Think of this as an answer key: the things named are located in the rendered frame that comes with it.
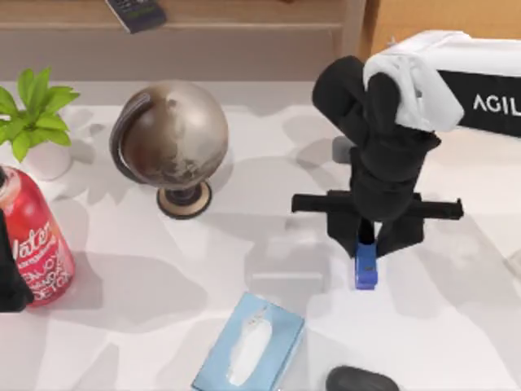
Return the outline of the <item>blue stapler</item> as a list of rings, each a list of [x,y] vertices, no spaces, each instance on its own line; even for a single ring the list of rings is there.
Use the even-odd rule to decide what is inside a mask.
[[[379,281],[375,243],[359,242],[355,252],[355,288],[374,290]]]

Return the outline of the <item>black computer mouse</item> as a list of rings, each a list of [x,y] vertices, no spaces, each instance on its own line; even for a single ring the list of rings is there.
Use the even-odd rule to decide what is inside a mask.
[[[327,375],[326,391],[401,391],[390,377],[358,367],[334,367]]]

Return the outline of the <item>light blue tissue box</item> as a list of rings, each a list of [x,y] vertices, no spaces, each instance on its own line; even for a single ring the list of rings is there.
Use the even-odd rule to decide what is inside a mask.
[[[191,391],[278,391],[300,346],[304,318],[245,292],[191,383]]]

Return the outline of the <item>bronze globe on stand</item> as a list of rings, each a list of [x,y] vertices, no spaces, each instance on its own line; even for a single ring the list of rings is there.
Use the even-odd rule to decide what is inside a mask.
[[[124,103],[108,148],[121,174],[156,189],[163,214],[187,220],[211,204],[208,180],[228,152],[229,126],[208,90],[192,81],[161,81]]]

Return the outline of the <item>wooden shelf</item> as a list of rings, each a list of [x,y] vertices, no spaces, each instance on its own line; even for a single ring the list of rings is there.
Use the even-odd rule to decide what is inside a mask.
[[[352,54],[366,0],[156,0],[165,21],[111,0],[0,0],[0,81],[51,67],[57,80],[303,81]]]

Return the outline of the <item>wooden cabinet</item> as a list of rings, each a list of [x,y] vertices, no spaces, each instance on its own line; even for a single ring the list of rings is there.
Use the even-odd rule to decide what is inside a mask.
[[[429,29],[521,38],[521,0],[366,0],[358,54],[365,59]]]

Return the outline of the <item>dark book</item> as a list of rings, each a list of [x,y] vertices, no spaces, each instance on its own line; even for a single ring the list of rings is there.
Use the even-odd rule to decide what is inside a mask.
[[[159,28],[167,21],[156,0],[104,0],[123,28],[131,34]]]

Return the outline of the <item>red bottle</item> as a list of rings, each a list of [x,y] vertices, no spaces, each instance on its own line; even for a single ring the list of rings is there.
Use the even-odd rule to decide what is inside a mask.
[[[16,265],[34,295],[32,307],[61,297],[75,275],[75,262],[38,185],[25,172],[0,165],[3,210]]]

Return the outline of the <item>green plant in white pot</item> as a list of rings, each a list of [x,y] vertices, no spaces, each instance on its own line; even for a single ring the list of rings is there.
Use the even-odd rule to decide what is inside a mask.
[[[49,68],[22,70],[17,92],[22,107],[0,86],[0,146],[9,144],[21,169],[35,178],[59,178],[72,163],[70,127],[60,111],[81,94],[71,86],[52,86]]]

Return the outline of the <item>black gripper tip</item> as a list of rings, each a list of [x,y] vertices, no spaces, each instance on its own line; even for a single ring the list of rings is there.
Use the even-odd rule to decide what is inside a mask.
[[[0,209],[0,313],[21,312],[33,300],[33,292],[13,257],[5,214]]]

